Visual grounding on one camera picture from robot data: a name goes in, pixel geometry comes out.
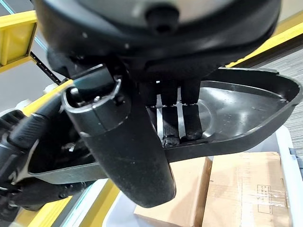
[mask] black knob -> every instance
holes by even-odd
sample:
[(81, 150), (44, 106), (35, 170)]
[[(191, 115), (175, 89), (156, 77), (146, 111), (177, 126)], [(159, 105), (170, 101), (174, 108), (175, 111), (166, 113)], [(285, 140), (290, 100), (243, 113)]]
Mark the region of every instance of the black knob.
[(173, 6), (158, 6), (146, 13), (148, 27), (155, 35), (170, 35), (178, 28), (179, 11)]

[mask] white plastic bin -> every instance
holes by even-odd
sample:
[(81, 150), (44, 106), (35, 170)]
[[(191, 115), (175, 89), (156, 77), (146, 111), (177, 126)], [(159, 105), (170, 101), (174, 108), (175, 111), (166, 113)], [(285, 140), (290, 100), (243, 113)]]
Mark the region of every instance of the white plastic bin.
[[(290, 148), (293, 148), (290, 133), (285, 126), (282, 126), (273, 135), (247, 152), (275, 151), (280, 153), (290, 220), (293, 227), (302, 227), (303, 181), (296, 156), (290, 154)], [(153, 227), (133, 214), (135, 207), (136, 204), (120, 192), (106, 215), (102, 227)]]

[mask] gray carpet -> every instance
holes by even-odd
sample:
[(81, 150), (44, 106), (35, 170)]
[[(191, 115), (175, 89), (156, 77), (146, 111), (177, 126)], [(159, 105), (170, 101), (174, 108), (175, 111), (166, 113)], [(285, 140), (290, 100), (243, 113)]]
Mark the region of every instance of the gray carpet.
[[(275, 69), (281, 75), (289, 76), (303, 84), (303, 50), (273, 61), (262, 68)], [(298, 156), (303, 158), (303, 103), (300, 103), (285, 123), (292, 136)]]

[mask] cardboard box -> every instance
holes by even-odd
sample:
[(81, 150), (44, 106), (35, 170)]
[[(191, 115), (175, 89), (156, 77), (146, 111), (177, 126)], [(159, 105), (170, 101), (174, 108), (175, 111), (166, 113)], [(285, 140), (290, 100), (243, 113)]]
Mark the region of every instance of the cardboard box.
[(202, 226), (289, 226), (279, 154), (215, 156)]
[(156, 227), (200, 227), (206, 202), (212, 161), (207, 157), (170, 164), (177, 193), (160, 206), (137, 206), (134, 214)]

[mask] yellow metal frame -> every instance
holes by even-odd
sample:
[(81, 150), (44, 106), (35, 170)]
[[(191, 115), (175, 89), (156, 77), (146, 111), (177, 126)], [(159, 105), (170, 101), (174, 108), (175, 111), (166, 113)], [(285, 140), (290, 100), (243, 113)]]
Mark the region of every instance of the yellow metal frame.
[[(9, 45), (8, 45), (11, 34), (9, 32), (6, 33), (5, 31), (9, 31), (10, 29), (16, 28), (17, 26), (22, 27), (29, 24), (34, 24), (34, 26), (32, 30), (31, 41), (28, 43), (26, 54), (20, 56), (19, 58), (15, 58), (14, 61), (8, 61), (8, 59), (10, 59), (11, 57), (9, 53)], [(29, 54), (30, 54), (30, 49), (32, 46), (35, 32), (36, 32), (36, 14), (34, 11), (0, 17), (0, 44), (2, 45), (1, 46), (2, 48), (0, 48), (0, 63), (2, 65), (2, 67), (0, 67), (0, 72), (3, 72), (17, 65), (20, 65), (24, 62), (32, 60)], [(227, 67), (232, 67), (242, 61), (245, 61), (248, 58), (256, 56), (261, 52), (266, 51), (274, 46), (277, 46), (285, 41), (288, 41), (291, 38), (294, 38), (300, 34), (303, 34), (303, 12), (282, 22), (278, 26), (274, 36), (270, 38), (268, 41), (266, 41), (255, 52), (248, 55), (244, 59), (229, 64)], [(42, 96), (35, 102), (31, 103), (30, 105), (28, 105), (23, 109), (24, 114), (28, 116), (31, 113), (35, 112), (39, 107), (41, 107), (45, 102), (47, 102), (54, 94), (61, 92), (70, 84), (72, 84), (72, 80), (67, 81), (66, 83), (60, 85), (50, 93)], [(101, 190), (100, 194), (98, 195), (97, 199), (91, 206), (87, 215), (83, 219), (80, 226), (81, 227), (101, 226), (105, 215), (107, 214), (109, 208), (111, 207), (118, 193), (119, 193), (119, 189), (113, 184), (112, 181), (108, 180), (108, 182)], [(16, 222), (22, 224), (23, 226), (51, 227), (51, 225), (57, 219), (57, 217), (64, 209), (66, 204), (70, 201), (70, 199), (71, 197), (68, 197), (64, 200), (48, 203), (45, 206), (43, 206), (39, 212), (30, 212), (23, 210), (17, 216)]]
[(0, 17), (0, 72), (32, 60), (36, 27), (35, 11)]
[(258, 54), (267, 51), (275, 46), (278, 46), (292, 38), (295, 38), (298, 35), (303, 34), (303, 11), (295, 14), (294, 16), (282, 21), (274, 35), (264, 42), (258, 49), (253, 53), (247, 55), (245, 58), (242, 58), (236, 62), (232, 62), (226, 65), (227, 68), (233, 67), (249, 58), (257, 56)]

